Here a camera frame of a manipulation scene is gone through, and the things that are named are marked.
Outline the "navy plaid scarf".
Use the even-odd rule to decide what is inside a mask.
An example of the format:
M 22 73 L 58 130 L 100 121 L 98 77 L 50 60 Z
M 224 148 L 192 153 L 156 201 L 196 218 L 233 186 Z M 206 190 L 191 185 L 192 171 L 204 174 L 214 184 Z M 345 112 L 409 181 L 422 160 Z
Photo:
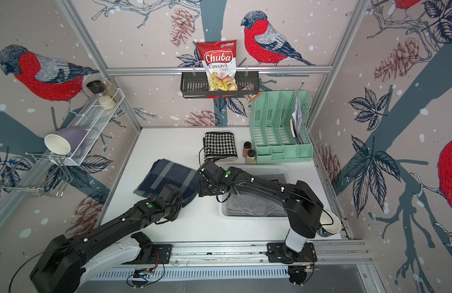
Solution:
M 147 198 L 152 194 L 159 194 L 166 184 L 172 184 L 180 189 L 181 207 L 185 208 L 197 196 L 199 181 L 203 179 L 194 169 L 167 159 L 159 159 L 154 162 L 142 183 L 134 190 L 134 194 Z

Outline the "grey knitted scarf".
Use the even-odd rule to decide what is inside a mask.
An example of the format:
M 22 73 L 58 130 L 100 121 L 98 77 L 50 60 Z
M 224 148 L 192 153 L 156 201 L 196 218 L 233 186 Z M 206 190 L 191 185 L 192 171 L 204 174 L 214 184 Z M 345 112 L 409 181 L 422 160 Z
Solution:
M 231 195 L 222 204 L 222 213 L 229 217 L 286 217 L 281 204 L 250 195 Z

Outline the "white plastic basket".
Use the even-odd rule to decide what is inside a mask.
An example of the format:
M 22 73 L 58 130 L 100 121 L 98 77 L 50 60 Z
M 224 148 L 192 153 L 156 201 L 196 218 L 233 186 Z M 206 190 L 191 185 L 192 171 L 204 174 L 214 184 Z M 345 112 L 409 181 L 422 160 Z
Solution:
M 236 165 L 255 177 L 275 183 L 289 183 L 289 175 L 284 167 Z M 221 216 L 234 220 L 285 220 L 287 213 L 281 204 L 251 195 L 231 195 L 225 203 L 220 203 Z

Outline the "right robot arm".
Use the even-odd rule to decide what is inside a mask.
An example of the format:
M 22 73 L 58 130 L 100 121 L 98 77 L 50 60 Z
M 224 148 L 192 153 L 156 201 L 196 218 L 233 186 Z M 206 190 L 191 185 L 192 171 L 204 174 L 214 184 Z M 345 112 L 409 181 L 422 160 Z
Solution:
M 315 238 L 324 205 L 307 183 L 303 181 L 297 181 L 295 184 L 276 183 L 251 175 L 240 168 L 229 167 L 224 170 L 210 159 L 197 171 L 203 176 L 199 181 L 200 197 L 223 194 L 247 195 L 281 205 L 287 213 L 291 228 L 285 238 L 285 245 L 289 251 L 299 253 L 308 240 Z

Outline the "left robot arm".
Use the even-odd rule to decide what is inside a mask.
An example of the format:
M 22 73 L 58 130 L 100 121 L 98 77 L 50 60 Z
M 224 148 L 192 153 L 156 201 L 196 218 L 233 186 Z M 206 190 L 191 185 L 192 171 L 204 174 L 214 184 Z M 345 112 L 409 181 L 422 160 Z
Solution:
M 90 278 L 115 266 L 138 260 L 160 264 L 165 253 L 153 251 L 154 243 L 143 229 L 180 212 L 182 193 L 172 184 L 159 194 L 138 201 L 115 219 L 84 233 L 52 239 L 30 273 L 40 293 L 73 293 Z

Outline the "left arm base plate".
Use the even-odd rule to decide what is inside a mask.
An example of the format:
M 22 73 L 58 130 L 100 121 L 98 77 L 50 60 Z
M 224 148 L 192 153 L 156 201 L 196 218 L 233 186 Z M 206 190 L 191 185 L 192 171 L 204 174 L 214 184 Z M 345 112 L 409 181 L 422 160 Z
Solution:
M 152 244 L 149 247 L 142 248 L 138 253 L 137 257 L 130 262 L 125 262 L 125 264 L 142 265 L 142 264 L 169 264 L 172 244 Z

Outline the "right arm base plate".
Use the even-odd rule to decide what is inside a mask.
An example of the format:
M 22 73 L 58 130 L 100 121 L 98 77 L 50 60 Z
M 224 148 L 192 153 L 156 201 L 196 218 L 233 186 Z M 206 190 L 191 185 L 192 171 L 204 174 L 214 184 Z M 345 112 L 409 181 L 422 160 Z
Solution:
M 294 264 L 296 262 L 316 262 L 317 256 L 315 247 L 311 242 L 307 242 L 300 252 L 288 248 L 285 243 L 269 242 L 265 255 L 271 263 Z

